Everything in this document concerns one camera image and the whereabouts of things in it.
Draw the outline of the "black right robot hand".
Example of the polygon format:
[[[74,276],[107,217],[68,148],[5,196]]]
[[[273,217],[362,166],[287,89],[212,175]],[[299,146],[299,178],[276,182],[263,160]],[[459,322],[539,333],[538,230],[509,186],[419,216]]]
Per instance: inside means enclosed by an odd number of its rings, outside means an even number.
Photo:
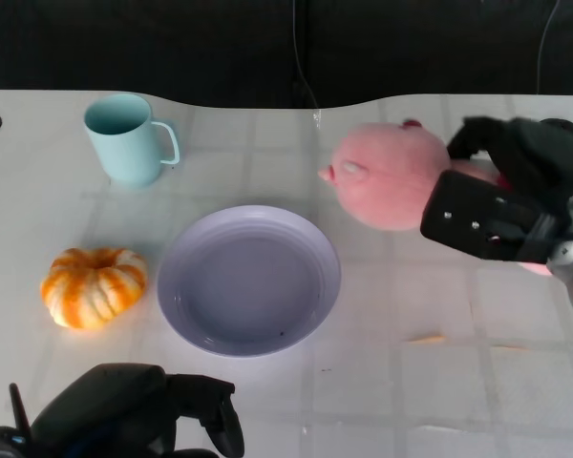
[[[573,123],[466,117],[449,156],[469,159],[480,151],[501,183],[443,172],[422,214],[421,235],[482,260],[547,263],[559,244],[573,241]]]

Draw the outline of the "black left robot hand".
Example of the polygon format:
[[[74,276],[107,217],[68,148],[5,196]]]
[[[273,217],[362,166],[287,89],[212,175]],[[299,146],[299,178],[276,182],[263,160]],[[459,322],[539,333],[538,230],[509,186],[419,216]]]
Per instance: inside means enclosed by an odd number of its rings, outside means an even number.
[[[153,364],[99,364],[32,422],[32,439],[55,457],[242,457],[231,402],[235,386]],[[213,449],[176,447],[177,422],[199,421]]]

